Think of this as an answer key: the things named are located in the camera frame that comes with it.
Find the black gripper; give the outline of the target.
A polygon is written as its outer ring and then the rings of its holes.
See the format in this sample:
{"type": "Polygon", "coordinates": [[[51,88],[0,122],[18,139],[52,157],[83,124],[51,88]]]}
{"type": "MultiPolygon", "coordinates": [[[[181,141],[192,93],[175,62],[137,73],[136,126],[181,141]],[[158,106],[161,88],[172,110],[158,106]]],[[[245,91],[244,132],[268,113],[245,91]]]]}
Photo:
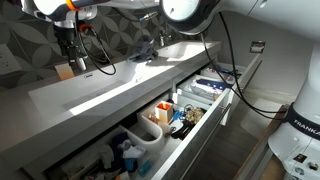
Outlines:
{"type": "Polygon", "coordinates": [[[77,60],[76,46],[74,45],[75,30],[73,28],[62,28],[53,26],[54,35],[57,38],[61,54],[68,57],[69,65],[77,60]]]}

